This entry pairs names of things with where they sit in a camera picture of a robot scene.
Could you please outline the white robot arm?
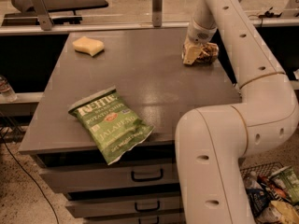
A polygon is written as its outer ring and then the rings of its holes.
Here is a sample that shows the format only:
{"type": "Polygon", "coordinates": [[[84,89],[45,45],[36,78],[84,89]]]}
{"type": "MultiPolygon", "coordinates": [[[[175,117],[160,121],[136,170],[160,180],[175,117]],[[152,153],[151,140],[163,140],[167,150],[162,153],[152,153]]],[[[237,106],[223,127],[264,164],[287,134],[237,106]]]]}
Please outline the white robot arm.
{"type": "Polygon", "coordinates": [[[288,140],[298,124],[298,101],[239,1],[200,3],[195,22],[219,29],[242,101],[196,108],[178,122],[175,147],[185,219],[187,224],[255,224],[238,160],[288,140]]]}

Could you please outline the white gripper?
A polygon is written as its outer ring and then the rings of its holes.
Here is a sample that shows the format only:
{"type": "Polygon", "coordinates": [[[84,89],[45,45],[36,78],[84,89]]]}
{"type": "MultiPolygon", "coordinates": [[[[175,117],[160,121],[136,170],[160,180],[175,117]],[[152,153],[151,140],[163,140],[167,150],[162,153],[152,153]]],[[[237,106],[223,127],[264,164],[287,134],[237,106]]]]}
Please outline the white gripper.
{"type": "MultiPolygon", "coordinates": [[[[193,16],[189,22],[186,40],[192,44],[205,44],[211,40],[217,31],[215,20],[208,16],[199,18],[193,16]]],[[[184,45],[182,51],[182,60],[186,65],[192,65],[202,52],[198,46],[184,45]]]]}

